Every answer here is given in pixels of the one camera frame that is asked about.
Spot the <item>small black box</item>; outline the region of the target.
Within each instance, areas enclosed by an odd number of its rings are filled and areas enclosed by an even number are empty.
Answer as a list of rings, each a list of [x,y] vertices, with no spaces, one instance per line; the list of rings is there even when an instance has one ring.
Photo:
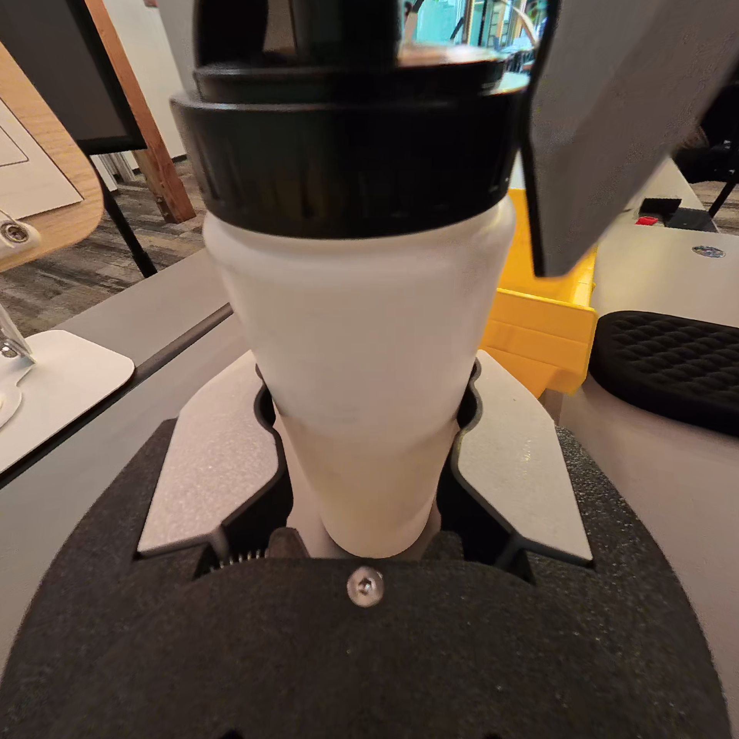
[[[638,226],[670,227],[681,206],[681,198],[649,197],[638,207],[635,224]]]

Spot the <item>brown wooden leg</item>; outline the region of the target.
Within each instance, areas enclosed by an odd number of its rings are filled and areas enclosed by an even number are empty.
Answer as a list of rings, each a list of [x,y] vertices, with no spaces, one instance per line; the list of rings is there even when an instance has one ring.
[[[145,101],[104,2],[85,1],[85,5],[143,136],[143,148],[134,149],[132,153],[146,184],[165,222],[178,224],[189,221],[196,216],[196,212]]]

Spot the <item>yellow plastic bin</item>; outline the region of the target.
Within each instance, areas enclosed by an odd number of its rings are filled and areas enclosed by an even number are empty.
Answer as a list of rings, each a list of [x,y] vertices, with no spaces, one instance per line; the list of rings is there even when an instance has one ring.
[[[508,195],[516,227],[480,348],[535,398],[545,391],[571,395],[587,377],[598,320],[590,306],[596,247],[566,276],[536,277],[520,156]]]

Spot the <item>black office chair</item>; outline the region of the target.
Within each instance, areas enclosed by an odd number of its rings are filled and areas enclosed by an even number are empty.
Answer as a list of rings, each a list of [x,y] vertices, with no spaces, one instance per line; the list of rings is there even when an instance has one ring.
[[[734,117],[729,137],[711,144],[701,126],[697,126],[672,153],[672,161],[689,184],[722,182],[723,188],[708,208],[713,218],[724,206],[738,184],[738,123]]]

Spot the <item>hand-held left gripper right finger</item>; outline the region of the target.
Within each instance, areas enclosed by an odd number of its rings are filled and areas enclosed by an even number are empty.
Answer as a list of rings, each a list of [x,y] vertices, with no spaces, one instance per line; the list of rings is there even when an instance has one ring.
[[[535,553],[576,566],[593,554],[548,412],[483,350],[457,411],[437,489],[441,529],[464,559],[513,566]]]

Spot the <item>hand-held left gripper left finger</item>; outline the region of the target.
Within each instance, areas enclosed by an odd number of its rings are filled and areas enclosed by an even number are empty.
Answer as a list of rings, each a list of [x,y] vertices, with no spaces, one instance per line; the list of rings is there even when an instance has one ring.
[[[240,357],[182,408],[137,553],[206,544],[218,559],[264,550],[289,514],[289,473],[272,397]]]

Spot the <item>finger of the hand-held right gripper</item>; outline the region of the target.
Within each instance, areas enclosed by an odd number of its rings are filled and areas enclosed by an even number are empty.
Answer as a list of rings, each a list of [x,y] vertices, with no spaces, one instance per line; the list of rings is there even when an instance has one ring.
[[[737,1],[547,2],[521,158],[533,271],[568,274],[737,66]]]
[[[268,19],[268,1],[195,1],[195,67],[253,62],[262,54]]]

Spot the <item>wooden instruction sheet board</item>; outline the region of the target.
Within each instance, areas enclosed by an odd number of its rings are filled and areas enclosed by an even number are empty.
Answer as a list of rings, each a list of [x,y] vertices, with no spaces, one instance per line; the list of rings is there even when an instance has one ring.
[[[1,271],[86,239],[104,212],[97,171],[1,47]]]

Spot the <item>white plastic bottle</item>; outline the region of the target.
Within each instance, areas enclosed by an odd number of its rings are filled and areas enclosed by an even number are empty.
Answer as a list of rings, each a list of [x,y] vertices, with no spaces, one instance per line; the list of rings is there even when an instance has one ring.
[[[203,223],[247,345],[331,539],[420,537],[515,231],[509,197],[452,226],[297,239]]]

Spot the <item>black textured mat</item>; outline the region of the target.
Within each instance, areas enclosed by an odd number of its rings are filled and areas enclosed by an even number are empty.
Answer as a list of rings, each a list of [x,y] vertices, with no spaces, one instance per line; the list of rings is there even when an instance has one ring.
[[[589,374],[643,411],[738,437],[738,328],[623,310],[599,318]]]

